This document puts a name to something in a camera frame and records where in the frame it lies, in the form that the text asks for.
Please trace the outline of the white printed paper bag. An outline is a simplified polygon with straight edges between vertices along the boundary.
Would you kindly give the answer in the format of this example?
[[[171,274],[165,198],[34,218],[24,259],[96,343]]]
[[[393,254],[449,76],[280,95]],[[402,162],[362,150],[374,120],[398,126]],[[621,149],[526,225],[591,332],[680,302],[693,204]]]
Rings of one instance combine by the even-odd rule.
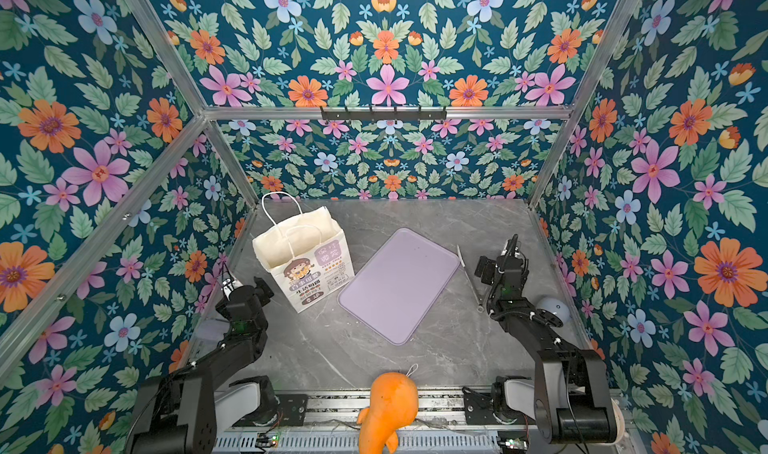
[[[261,197],[271,227],[253,241],[254,254],[293,309],[301,313],[345,288],[355,270],[344,230],[325,207],[305,212],[296,198],[277,191],[298,213],[276,221]]]

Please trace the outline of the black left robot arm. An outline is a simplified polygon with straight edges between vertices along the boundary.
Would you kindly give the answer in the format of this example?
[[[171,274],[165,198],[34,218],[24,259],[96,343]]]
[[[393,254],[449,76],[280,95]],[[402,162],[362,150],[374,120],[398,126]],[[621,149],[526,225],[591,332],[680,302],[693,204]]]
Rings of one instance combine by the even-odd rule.
[[[222,388],[256,362],[268,339],[264,307],[274,292],[256,278],[220,300],[216,311],[229,323],[218,347],[167,376],[139,388],[126,436],[126,453],[210,453],[216,439],[242,419],[270,422],[278,400],[266,376],[241,379]]]

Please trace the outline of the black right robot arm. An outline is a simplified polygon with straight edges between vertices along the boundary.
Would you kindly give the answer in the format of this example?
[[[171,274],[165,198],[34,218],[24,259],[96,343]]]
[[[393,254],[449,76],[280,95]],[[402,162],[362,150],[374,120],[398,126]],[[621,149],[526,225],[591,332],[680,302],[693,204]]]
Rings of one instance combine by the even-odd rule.
[[[544,297],[533,303],[524,296],[529,260],[518,243],[513,236],[497,257],[480,257],[474,272],[488,287],[480,307],[534,362],[531,379],[496,382],[496,408],[534,419],[550,444],[614,444],[625,424],[610,393],[606,365],[595,351],[556,331],[569,319],[563,302]]]

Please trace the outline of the lilac oval pad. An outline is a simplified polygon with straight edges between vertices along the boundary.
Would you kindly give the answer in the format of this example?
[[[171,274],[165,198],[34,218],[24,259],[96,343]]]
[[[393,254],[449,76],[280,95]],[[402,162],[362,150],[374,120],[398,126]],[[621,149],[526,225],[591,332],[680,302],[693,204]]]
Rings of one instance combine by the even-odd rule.
[[[226,321],[209,319],[202,321],[195,330],[194,336],[208,343],[219,343],[227,335],[230,324]]]

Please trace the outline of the lilac plastic tray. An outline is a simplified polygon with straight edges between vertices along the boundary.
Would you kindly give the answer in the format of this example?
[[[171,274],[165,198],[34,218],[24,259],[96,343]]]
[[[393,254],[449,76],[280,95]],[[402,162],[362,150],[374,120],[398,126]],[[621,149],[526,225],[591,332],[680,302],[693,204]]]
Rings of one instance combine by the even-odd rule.
[[[386,339],[406,344],[459,266],[456,254],[401,228],[338,296],[340,306]]]

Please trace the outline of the orange plush whale toy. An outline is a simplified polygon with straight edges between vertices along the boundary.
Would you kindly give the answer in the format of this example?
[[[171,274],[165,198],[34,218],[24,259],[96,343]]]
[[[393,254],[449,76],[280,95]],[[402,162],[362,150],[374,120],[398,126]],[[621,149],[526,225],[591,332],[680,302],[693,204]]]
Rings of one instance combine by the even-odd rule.
[[[358,452],[395,453],[399,447],[398,430],[410,426],[417,417],[419,395],[416,384],[405,374],[389,372],[375,379],[369,406],[358,414],[360,427]]]

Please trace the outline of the black hook rail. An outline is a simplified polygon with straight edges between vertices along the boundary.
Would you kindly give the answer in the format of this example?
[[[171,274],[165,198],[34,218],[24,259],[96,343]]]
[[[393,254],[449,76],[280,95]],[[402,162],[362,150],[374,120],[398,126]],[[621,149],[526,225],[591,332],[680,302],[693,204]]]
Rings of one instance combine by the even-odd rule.
[[[324,121],[442,121],[448,118],[446,108],[392,107],[392,108],[321,108]]]

